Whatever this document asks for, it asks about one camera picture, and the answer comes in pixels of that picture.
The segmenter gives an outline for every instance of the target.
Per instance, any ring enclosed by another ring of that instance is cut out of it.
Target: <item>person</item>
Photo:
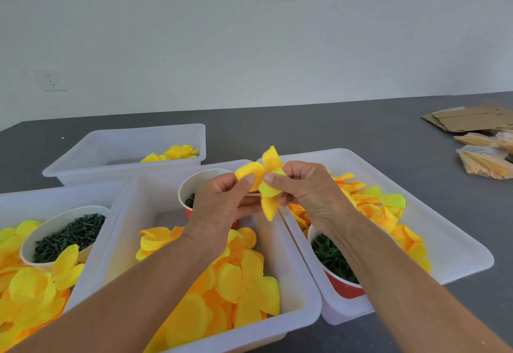
[[[360,214],[322,165],[288,162],[281,205],[302,205],[343,253],[376,313],[403,352],[512,352],[394,240]],[[182,236],[14,346],[18,352],[142,352],[198,276],[226,247],[232,222],[261,211],[247,196],[254,175],[223,174],[196,193]]]

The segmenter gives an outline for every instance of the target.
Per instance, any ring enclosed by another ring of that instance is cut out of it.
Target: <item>white plastic tray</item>
[[[235,171],[247,160],[159,171],[137,177],[130,185],[125,203],[100,262],[90,293],[136,264],[139,231],[151,226],[184,226],[188,222],[178,202],[178,188],[189,175],[208,168]],[[294,241],[277,214],[272,222],[263,214],[240,220],[239,227],[255,230],[256,250],[265,257],[264,274],[278,279],[281,314],[245,327],[205,338],[173,349],[177,352],[242,352],[283,338],[288,331],[314,323],[321,312],[321,296]]]
[[[199,148],[197,158],[140,162],[151,152],[162,154],[173,145]],[[130,180],[155,169],[201,165],[207,156],[205,125],[155,126],[136,129],[96,130],[46,168],[42,174],[64,185],[112,179]]]
[[[82,206],[95,205],[110,209],[79,281],[73,288],[67,310],[80,302],[82,293],[87,291],[87,285],[92,281],[123,204],[123,192],[123,183],[112,181],[0,194],[0,229],[15,227],[24,220],[39,220],[43,223],[64,211]]]
[[[283,163],[291,160],[318,162],[329,169],[332,176],[351,172],[355,174],[356,181],[367,183],[368,186],[380,186],[383,193],[404,195],[406,209],[400,223],[407,225],[426,240],[432,276],[439,283],[447,284],[493,265],[493,256],[482,244],[350,150],[330,149],[284,155],[280,158]],[[335,292],[290,210],[280,208],[280,213],[321,291],[321,314],[324,319],[328,323],[339,324],[374,311],[367,296],[346,299]]]

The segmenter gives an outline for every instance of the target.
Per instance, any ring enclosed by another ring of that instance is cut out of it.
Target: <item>forearm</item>
[[[12,352],[140,353],[212,259],[208,250],[182,236]]]
[[[394,240],[359,213],[329,234],[404,352],[512,352]]]

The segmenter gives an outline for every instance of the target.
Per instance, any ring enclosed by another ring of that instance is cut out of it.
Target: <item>gray table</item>
[[[492,252],[495,266],[447,288],[513,345],[513,180],[466,174],[455,153],[460,144],[420,119],[431,111],[482,103],[513,108],[513,92],[22,122],[0,132],[0,192],[61,186],[41,171],[97,129],[204,123],[204,164],[256,160],[270,145],[280,154],[347,148]],[[371,314],[338,326],[321,318],[256,351],[399,350]]]

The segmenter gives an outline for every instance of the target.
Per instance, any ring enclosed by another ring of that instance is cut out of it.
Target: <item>cardboard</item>
[[[423,119],[452,133],[513,129],[513,111],[494,104],[460,108],[458,110],[436,111],[422,116]]]

